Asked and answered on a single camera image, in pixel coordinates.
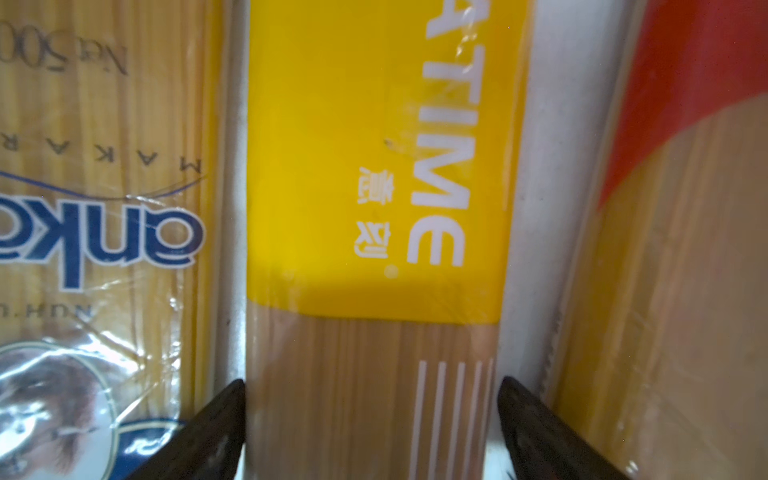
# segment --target yellow label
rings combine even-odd
[[[265,0],[251,15],[249,297],[498,322],[528,3]]]

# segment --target brand logo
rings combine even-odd
[[[203,246],[205,228],[200,219],[181,208],[151,210],[123,205],[121,245],[107,245],[107,209],[104,202],[57,200],[55,207],[40,197],[0,194],[0,210],[10,216],[10,232],[0,234],[0,263],[46,264],[59,253],[59,288],[83,289],[84,262],[128,266],[145,260],[167,269],[194,264]],[[187,231],[181,243],[161,236],[168,224]]]

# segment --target white line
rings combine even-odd
[[[475,432],[475,414],[478,411],[478,393],[480,392],[480,375],[482,362],[475,364],[475,380],[472,382],[472,402],[469,404],[469,424],[467,425],[467,441],[464,444],[464,468],[462,480],[469,478],[469,453],[472,451],[472,434]]]
[[[490,417],[488,407],[491,403],[491,388],[493,388],[493,359],[488,361],[488,377],[485,379],[485,400],[483,400],[482,417],[480,418],[482,427],[478,437],[478,455],[481,455],[482,458],[485,457],[485,435],[488,430],[488,420]]]
[[[424,385],[427,376],[427,362],[419,362],[419,379],[416,381],[416,404],[413,408],[413,433],[411,434],[411,465],[408,479],[416,478],[416,462],[419,460],[419,435],[422,429],[422,407],[424,406]]]
[[[429,445],[429,470],[427,480],[435,480],[437,469],[437,449],[440,446],[440,421],[442,420],[442,400],[445,396],[445,362],[437,366],[437,389],[435,390],[435,414],[432,416],[432,442]]]
[[[445,480],[453,480],[453,464],[455,463],[456,440],[458,437],[458,418],[462,413],[462,393],[464,392],[464,370],[466,366],[466,363],[461,362],[456,369],[456,392],[453,395],[451,442],[448,447],[448,469],[445,472]]]
[[[421,107],[419,109],[419,121],[474,127],[478,124],[478,112],[461,108]]]

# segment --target red label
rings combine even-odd
[[[767,0],[649,0],[601,205],[676,134],[765,91]]]

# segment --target clear plastic packaging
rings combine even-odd
[[[639,2],[548,399],[632,478],[768,468],[768,2]]]
[[[254,2],[262,480],[482,477],[528,2]]]
[[[0,478],[124,478],[208,400],[223,2],[0,2]]]

